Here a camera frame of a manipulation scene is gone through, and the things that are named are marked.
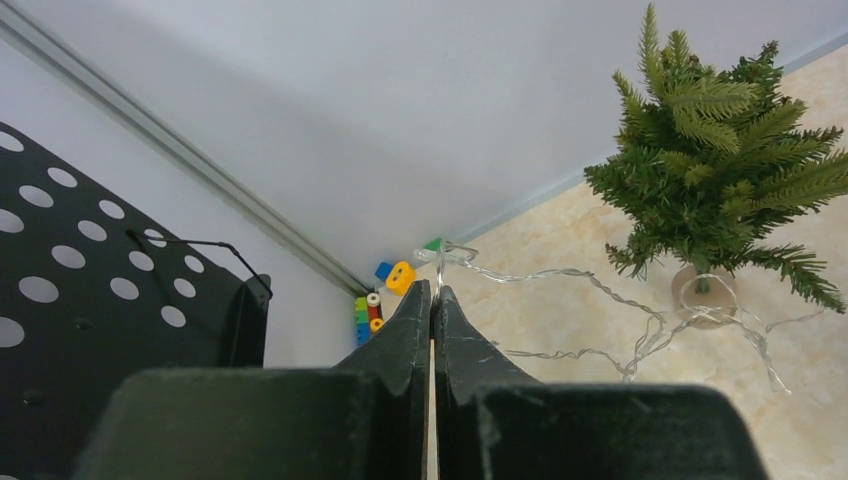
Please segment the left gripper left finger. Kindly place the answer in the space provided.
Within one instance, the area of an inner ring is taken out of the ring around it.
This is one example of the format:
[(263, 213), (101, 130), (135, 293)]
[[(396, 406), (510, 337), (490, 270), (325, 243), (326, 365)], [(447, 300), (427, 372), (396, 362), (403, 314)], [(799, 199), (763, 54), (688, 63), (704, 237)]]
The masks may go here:
[(431, 287), (323, 369), (158, 369), (112, 395), (77, 479), (423, 479)]

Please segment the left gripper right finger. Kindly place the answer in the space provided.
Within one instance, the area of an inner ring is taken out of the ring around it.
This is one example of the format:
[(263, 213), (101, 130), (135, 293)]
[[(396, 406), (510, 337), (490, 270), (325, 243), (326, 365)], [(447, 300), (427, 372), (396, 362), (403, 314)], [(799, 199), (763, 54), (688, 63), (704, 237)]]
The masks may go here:
[(433, 329), (443, 479), (767, 477), (745, 422), (717, 390), (541, 382), (471, 325), (449, 287)]

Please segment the small green christmas tree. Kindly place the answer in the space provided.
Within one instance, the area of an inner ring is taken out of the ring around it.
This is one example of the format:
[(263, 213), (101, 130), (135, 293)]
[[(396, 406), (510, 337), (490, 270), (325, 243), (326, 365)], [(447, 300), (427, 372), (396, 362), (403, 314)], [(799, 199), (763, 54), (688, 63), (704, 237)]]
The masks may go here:
[(837, 313), (847, 305), (801, 244), (766, 237), (847, 192), (840, 127), (805, 129), (807, 105), (784, 94), (777, 41), (724, 70), (703, 62), (687, 33), (662, 35), (656, 7), (643, 14), (640, 85), (615, 72), (621, 100), (616, 152), (584, 177), (632, 223), (621, 246), (607, 245), (620, 274), (643, 275), (669, 255), (694, 270), (692, 289), (711, 293), (719, 272), (771, 270), (793, 294)]

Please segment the stacked colourful brick toy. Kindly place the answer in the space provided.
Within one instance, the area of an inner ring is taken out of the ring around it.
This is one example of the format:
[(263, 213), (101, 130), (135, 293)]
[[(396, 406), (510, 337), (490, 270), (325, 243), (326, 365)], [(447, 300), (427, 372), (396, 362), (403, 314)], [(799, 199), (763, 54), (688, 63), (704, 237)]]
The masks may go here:
[(354, 302), (357, 346), (364, 345), (384, 324), (381, 296), (377, 292), (357, 297)]

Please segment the yellow toy block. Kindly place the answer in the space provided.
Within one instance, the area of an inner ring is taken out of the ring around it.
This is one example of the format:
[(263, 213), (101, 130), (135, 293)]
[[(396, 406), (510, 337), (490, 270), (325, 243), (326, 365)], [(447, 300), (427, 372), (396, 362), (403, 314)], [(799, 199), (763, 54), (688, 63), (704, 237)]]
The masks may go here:
[(416, 281), (417, 272), (406, 261), (396, 263), (385, 280), (386, 288), (395, 295), (404, 296)]

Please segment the blue toy block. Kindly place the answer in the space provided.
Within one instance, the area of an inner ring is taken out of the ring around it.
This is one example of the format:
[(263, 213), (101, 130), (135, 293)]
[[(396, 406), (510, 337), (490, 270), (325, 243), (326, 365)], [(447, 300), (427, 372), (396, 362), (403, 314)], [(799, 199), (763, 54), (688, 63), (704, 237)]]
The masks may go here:
[(374, 272), (374, 275), (381, 282), (385, 282), (393, 271), (393, 268), (394, 265), (392, 263), (380, 262)]

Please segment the green toy block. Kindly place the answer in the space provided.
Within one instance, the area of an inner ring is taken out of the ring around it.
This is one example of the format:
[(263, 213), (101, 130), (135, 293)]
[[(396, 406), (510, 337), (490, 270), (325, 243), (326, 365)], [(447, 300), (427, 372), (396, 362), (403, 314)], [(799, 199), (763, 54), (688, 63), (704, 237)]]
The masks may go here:
[(428, 251), (438, 252), (442, 247), (442, 243), (443, 243), (442, 238), (436, 238), (436, 239), (433, 239), (430, 242), (428, 242), (424, 246), (424, 249), (428, 250)]

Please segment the black perforated music stand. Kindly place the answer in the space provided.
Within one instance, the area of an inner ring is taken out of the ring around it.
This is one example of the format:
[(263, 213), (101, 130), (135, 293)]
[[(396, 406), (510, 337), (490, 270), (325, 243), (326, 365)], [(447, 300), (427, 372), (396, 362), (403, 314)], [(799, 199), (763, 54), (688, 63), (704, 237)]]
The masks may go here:
[(1, 134), (1, 474), (67, 479), (126, 378), (261, 366), (270, 280), (238, 278), (11, 125)]

